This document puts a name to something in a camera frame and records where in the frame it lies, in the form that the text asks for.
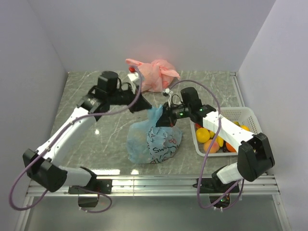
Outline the blue plastic bag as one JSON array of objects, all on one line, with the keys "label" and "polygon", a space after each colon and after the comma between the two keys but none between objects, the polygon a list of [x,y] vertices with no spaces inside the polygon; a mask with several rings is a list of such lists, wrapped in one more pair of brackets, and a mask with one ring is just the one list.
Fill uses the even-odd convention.
[{"label": "blue plastic bag", "polygon": [[177,127],[157,127],[163,106],[148,110],[148,119],[130,125],[126,148],[128,159],[134,164],[158,164],[172,158],[182,140]]}]

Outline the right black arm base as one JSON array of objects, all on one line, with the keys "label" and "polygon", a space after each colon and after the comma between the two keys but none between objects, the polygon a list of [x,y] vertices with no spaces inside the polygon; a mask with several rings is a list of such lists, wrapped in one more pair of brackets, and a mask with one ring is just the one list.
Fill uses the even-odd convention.
[{"label": "right black arm base", "polygon": [[[210,178],[202,178],[200,184],[200,194],[207,193],[207,194],[217,194],[217,193],[225,193],[235,181],[232,181],[228,184],[218,183],[214,179]],[[231,196],[230,193],[241,193],[243,191],[243,187],[239,187],[237,184],[232,190],[230,190],[224,197],[222,197],[216,204],[214,204],[215,209],[225,209],[231,206]]]}]

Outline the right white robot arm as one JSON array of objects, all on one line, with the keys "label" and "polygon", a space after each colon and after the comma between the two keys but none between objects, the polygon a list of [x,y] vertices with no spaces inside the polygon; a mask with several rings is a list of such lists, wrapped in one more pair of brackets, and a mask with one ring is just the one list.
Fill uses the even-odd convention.
[{"label": "right white robot arm", "polygon": [[254,134],[237,126],[214,107],[202,104],[197,90],[193,87],[181,90],[182,103],[165,103],[156,125],[172,127],[178,119],[189,118],[192,122],[218,134],[237,152],[237,163],[227,165],[212,175],[212,187],[223,192],[229,183],[246,180],[253,182],[275,165],[268,137],[262,132]]}]

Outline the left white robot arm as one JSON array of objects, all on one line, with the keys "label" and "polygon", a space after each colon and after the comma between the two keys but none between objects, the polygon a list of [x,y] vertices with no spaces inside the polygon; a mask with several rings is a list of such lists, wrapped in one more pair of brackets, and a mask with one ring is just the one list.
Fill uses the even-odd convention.
[{"label": "left white robot arm", "polygon": [[52,193],[63,186],[80,187],[85,193],[98,189],[97,175],[93,171],[85,167],[64,167],[61,163],[84,132],[101,117],[116,114],[110,111],[112,105],[123,106],[121,112],[151,109],[151,104],[141,95],[144,77],[137,67],[134,70],[129,76],[126,90],[122,89],[123,83],[116,72],[102,72],[97,84],[81,98],[54,135],[35,151],[25,151],[23,161],[29,178]]}]

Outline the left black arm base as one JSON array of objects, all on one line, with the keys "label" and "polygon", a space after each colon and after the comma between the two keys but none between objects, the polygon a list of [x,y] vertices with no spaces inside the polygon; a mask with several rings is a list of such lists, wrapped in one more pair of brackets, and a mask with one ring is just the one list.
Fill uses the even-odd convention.
[{"label": "left black arm base", "polygon": [[78,196],[78,205],[81,208],[95,208],[102,194],[108,195],[112,190],[112,180],[94,180],[87,186],[70,186],[69,195]]}]

